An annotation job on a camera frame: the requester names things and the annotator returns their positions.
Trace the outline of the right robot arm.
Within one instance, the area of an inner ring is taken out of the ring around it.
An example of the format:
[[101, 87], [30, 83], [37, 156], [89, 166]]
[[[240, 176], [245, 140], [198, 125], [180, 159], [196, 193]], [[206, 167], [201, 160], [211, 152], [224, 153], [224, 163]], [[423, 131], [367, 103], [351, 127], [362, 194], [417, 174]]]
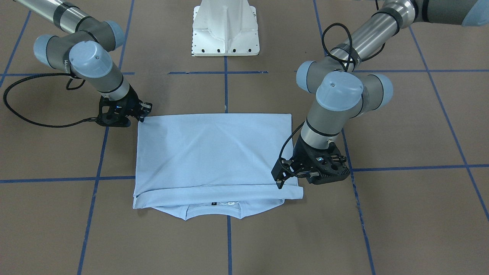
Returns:
[[129, 117], [144, 121], [152, 104], [138, 98], [109, 54], [125, 40], [124, 31], [115, 21], [98, 21], [64, 0], [19, 3], [67, 34], [42, 35], [33, 51], [41, 63], [59, 70], [60, 75], [89, 82], [100, 93], [99, 113], [89, 121], [108, 127], [129, 127]]

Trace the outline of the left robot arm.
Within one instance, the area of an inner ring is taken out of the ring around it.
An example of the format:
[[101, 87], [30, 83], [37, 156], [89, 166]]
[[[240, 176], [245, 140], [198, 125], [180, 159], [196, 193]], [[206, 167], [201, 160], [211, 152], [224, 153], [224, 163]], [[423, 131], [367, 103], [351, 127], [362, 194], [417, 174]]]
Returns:
[[282, 155], [271, 175], [279, 189], [292, 177], [311, 184], [342, 181], [350, 175], [347, 157], [335, 140], [347, 120], [389, 103], [393, 84], [382, 74], [358, 74], [355, 69], [379, 54], [382, 46], [412, 23], [483, 26], [488, 23], [487, 0], [386, 0], [347, 40], [327, 50], [322, 61], [306, 61], [296, 73], [297, 85], [315, 99], [299, 132], [292, 157]]

